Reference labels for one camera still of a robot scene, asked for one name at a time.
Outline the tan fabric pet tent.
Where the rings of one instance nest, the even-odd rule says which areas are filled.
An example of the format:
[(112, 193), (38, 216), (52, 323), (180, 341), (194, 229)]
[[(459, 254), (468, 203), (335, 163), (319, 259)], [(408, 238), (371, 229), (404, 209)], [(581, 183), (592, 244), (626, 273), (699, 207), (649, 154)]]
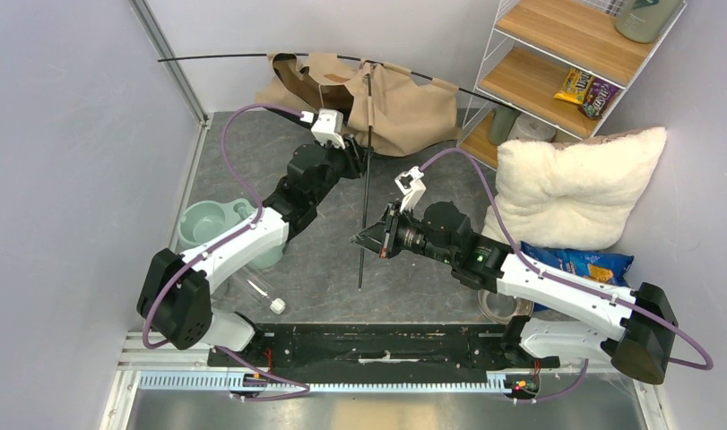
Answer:
[(461, 135), (457, 86), (439, 79), (419, 84), (396, 64), (345, 62), (333, 53), (268, 57), (272, 80), (255, 102), (316, 112), (340, 111), (345, 129), (375, 153), (405, 157)]

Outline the long black tent pole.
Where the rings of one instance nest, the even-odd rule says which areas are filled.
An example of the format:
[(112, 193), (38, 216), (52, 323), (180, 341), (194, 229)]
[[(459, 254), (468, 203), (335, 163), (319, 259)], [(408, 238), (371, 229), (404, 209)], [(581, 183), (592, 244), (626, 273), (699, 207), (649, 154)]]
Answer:
[[(366, 152), (366, 175), (364, 184), (364, 195), (363, 195), (363, 209), (361, 215), (361, 229), (367, 227), (368, 221), (368, 195), (370, 189), (370, 178), (371, 178), (371, 160), (373, 155), (373, 128), (374, 128), (374, 101), (373, 101), (373, 84), (371, 79), (371, 72), (366, 75), (367, 84), (367, 152)], [(362, 291), (363, 280), (364, 280), (364, 267), (365, 267), (366, 250), (360, 248), (359, 250), (359, 277), (358, 277), (358, 292)]]

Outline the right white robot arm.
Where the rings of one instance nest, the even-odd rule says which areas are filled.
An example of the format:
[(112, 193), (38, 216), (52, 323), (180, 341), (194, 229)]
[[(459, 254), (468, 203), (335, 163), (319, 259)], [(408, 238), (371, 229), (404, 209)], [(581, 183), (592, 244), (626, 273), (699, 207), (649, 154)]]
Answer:
[(445, 263), (474, 290), (517, 297), (569, 316), (567, 322), (515, 317), (506, 326), (500, 354), (511, 366), (535, 358), (607, 360), (642, 383), (664, 382), (677, 319), (665, 292), (643, 283), (614, 286), (546, 266), (473, 231), (452, 202), (429, 205), (423, 219), (387, 205), (381, 219), (350, 241), (391, 259), (402, 251)]

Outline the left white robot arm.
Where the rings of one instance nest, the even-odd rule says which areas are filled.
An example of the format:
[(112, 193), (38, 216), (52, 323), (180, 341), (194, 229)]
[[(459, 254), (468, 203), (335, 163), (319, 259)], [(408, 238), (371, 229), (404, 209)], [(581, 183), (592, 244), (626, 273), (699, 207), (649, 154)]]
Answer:
[(283, 248), (316, 218), (320, 202), (342, 179), (363, 177), (368, 151), (350, 134), (343, 147), (313, 142), (293, 152), (274, 191), (255, 215), (212, 241), (177, 254), (168, 248), (151, 259), (137, 312), (143, 344), (179, 350), (205, 344), (228, 348), (243, 366), (258, 363), (264, 342), (236, 312), (212, 307), (211, 295), (232, 274), (273, 248)]

